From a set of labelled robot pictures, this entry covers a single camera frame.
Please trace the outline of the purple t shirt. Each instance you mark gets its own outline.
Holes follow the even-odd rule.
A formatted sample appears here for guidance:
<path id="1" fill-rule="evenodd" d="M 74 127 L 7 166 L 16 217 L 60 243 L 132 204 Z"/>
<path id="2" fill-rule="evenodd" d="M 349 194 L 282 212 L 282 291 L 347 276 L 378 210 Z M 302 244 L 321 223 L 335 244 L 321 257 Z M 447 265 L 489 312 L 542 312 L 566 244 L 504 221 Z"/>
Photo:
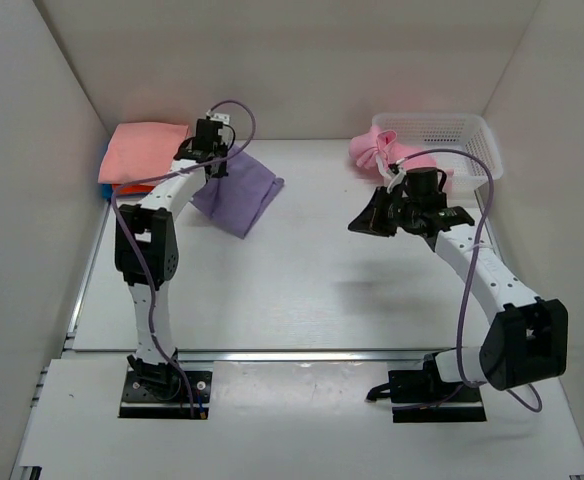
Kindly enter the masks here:
<path id="1" fill-rule="evenodd" d="M 193 196 L 192 205 L 217 228 L 244 239 L 284 187 L 265 165 L 245 151 L 228 162 L 227 175 L 210 178 Z"/>

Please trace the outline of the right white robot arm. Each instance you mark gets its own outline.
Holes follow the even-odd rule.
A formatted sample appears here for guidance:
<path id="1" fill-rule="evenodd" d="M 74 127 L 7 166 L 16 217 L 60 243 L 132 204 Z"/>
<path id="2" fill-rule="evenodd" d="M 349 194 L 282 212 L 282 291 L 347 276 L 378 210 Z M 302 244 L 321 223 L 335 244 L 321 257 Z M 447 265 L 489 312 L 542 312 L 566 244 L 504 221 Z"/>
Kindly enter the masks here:
<path id="1" fill-rule="evenodd" d="M 450 206 L 445 175 L 434 167 L 408 171 L 396 186 L 375 189 L 350 222 L 354 233 L 418 236 L 465 282 L 462 300 L 474 298 L 489 322 L 483 344 L 434 355 L 420 376 L 421 391 L 443 400 L 457 383 L 489 384 L 504 391 L 562 376 L 567 368 L 568 312 L 518 280 L 481 241 L 481 226 L 460 206 Z"/>

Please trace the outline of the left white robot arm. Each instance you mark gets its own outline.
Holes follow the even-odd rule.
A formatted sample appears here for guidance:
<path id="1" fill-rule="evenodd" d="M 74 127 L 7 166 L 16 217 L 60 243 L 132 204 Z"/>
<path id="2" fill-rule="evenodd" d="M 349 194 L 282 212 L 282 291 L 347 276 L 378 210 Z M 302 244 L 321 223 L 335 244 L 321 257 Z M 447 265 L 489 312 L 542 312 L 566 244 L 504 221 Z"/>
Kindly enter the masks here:
<path id="1" fill-rule="evenodd" d="M 150 193 L 115 208 L 115 267 L 128 285 L 136 318 L 137 347 L 128 363 L 139 386 L 160 401 L 192 395 L 177 365 L 169 319 L 168 287 L 179 263 L 174 220 L 209 178 L 227 174 L 224 159 L 235 140 L 230 116 L 208 112 L 178 147 L 168 172 L 150 179 Z"/>

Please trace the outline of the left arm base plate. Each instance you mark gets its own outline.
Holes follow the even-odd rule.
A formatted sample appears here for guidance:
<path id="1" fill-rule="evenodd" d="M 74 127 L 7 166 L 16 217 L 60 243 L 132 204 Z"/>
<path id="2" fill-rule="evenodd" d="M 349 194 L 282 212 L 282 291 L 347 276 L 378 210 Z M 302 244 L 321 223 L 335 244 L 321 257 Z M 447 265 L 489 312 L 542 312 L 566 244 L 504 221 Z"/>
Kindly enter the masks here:
<path id="1" fill-rule="evenodd" d="M 212 371 L 186 371 L 193 397 L 181 386 L 167 391 L 143 383 L 131 370 L 126 374 L 118 416 L 124 419 L 207 420 L 212 393 Z"/>

